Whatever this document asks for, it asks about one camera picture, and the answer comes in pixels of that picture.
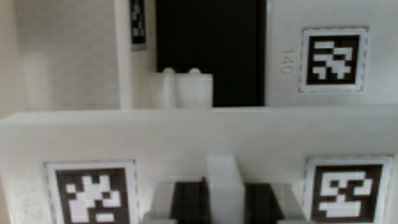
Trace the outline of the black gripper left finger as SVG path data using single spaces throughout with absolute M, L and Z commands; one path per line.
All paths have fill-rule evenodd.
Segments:
M 150 209 L 140 224 L 211 224 L 205 178 L 156 185 Z

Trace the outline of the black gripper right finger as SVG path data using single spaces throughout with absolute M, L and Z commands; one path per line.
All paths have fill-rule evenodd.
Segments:
M 244 184 L 243 223 L 305 224 L 301 207 L 287 184 Z

